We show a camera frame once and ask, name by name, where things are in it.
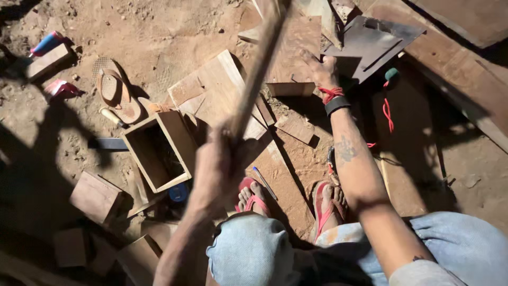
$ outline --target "brown sandal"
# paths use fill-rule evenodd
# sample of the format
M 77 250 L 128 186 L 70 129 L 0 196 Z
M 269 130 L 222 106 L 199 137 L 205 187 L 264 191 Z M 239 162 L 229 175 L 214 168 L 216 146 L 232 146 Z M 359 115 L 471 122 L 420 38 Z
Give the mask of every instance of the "brown sandal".
M 114 112 L 123 122 L 136 122 L 141 116 L 141 106 L 131 96 L 118 64 L 110 58 L 99 58 L 93 64 L 92 74 L 103 101 L 115 108 Z

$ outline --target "dirt floor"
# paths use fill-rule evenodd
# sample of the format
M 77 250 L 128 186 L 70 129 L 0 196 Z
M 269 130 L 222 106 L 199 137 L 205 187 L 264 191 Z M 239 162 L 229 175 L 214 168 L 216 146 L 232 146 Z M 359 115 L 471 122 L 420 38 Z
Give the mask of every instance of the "dirt floor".
M 128 152 L 87 148 L 92 136 L 119 137 L 123 132 L 98 113 L 104 104 L 92 84 L 94 61 L 99 56 L 117 60 L 137 87 L 137 96 L 164 101 L 168 87 L 225 49 L 250 70 L 254 46 L 236 35 L 260 21 L 247 0 L 0 0 L 0 7 L 0 20 L 5 19 L 0 22 L 0 43 L 16 56 L 28 56 L 29 48 L 53 30 L 69 37 L 75 64 L 46 83 L 60 78 L 85 92 L 48 105 L 30 86 L 0 79 L 0 221 L 46 242 L 55 230 L 81 217 L 67 200 L 83 170 L 121 189 L 128 187 Z M 266 96 L 276 116 L 293 108 L 291 100 L 281 104 Z M 308 101 L 316 104 L 315 99 Z M 435 123 L 445 122 L 443 117 L 452 122 L 436 125 L 436 134 L 456 209 L 508 234 L 508 155 L 453 107 L 436 102 L 443 110 L 433 112 Z M 316 125 L 319 139 L 313 146 L 271 131 L 309 198 L 313 184 L 327 177 L 326 156 L 333 139 L 322 116 L 297 111 Z

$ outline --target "light blue jeans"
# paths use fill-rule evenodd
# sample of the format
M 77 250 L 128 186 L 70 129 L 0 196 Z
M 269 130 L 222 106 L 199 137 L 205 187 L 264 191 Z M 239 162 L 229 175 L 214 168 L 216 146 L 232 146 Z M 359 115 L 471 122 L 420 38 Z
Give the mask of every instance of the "light blue jeans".
M 489 223 L 464 214 L 436 212 L 410 225 L 441 267 L 468 286 L 508 285 L 508 240 Z M 282 223 L 252 213 L 220 226 L 206 254 L 221 286 L 347 283 L 388 285 L 359 223 L 332 228 L 321 249 L 293 249 Z

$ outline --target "red string bracelet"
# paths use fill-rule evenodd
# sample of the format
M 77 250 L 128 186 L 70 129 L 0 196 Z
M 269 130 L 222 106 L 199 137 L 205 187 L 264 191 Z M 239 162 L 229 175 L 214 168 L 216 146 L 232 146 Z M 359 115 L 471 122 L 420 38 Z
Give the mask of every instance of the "red string bracelet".
M 328 104 L 330 100 L 332 100 L 334 97 L 337 96 L 344 96 L 344 91 L 342 91 L 342 88 L 333 88 L 332 90 L 324 89 L 324 88 L 318 88 L 320 92 L 324 92 L 327 94 L 327 96 L 323 99 L 323 104 Z

